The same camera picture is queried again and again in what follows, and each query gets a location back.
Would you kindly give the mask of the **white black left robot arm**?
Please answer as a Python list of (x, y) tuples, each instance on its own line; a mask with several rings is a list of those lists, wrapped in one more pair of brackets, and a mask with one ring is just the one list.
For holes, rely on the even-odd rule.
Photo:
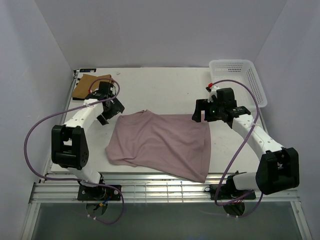
[(89, 187), (88, 193), (100, 200), (106, 195), (106, 187), (101, 184), (102, 175), (88, 163), (89, 147), (86, 132), (94, 121), (102, 126), (125, 107), (117, 99), (120, 85), (112, 78), (100, 78), (98, 89), (89, 90), (77, 112), (62, 125), (51, 130), (51, 160), (54, 164), (72, 172), (80, 184)]

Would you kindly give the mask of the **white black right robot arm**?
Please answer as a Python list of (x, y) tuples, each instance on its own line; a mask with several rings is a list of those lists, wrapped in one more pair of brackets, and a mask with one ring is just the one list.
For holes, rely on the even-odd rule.
[(237, 104), (232, 88), (220, 88), (210, 83), (206, 90), (209, 97), (196, 100), (192, 120), (199, 123), (222, 121), (238, 133), (259, 159), (255, 172), (235, 173), (219, 183), (214, 198), (220, 192), (237, 199), (247, 191), (260, 191), (264, 195), (293, 189), (300, 184), (299, 154), (273, 140), (260, 126), (258, 116), (252, 116), (245, 106)]

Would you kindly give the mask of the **black white striped tank top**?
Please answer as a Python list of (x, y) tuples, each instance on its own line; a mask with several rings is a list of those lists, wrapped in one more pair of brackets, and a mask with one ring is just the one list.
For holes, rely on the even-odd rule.
[(85, 99), (84, 98), (78, 98), (78, 97), (72, 97), (71, 101), (72, 102), (83, 102)]

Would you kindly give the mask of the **tan tank top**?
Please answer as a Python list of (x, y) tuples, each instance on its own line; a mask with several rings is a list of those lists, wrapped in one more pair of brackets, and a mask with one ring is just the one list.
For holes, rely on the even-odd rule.
[(112, 76), (110, 74), (93, 76), (89, 74), (83, 74), (82, 78), (79, 79), (72, 93), (72, 98), (83, 98), (89, 94), (89, 89), (92, 91), (99, 88), (100, 82), (114, 83), (111, 81)]

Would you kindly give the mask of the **mauve tank top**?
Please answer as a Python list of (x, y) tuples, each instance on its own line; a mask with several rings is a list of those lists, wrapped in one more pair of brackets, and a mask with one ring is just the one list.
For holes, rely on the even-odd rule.
[(142, 110), (118, 117), (108, 146), (110, 164), (145, 167), (204, 183), (211, 161), (208, 122), (190, 114), (155, 114)]

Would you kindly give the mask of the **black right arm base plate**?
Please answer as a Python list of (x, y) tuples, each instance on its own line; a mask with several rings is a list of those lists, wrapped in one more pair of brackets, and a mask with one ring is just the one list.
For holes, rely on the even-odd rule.
[[(210, 199), (214, 200), (216, 196), (216, 191), (218, 190), (218, 184), (210, 184), (205, 188), (206, 191), (210, 194)], [(247, 192), (247, 190), (236, 190), (229, 189), (224, 184), (221, 186), (219, 193), (217, 194), (217, 200), (233, 200), (241, 197)]]

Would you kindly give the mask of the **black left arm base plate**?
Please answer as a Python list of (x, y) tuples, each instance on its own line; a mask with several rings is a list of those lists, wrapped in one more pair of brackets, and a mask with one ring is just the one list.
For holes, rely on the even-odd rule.
[(122, 190), (121, 185), (111, 185), (110, 187), (89, 187), (80, 185), (78, 189), (77, 200), (78, 201), (104, 201), (109, 199), (110, 201), (120, 201), (121, 197), (119, 191)]

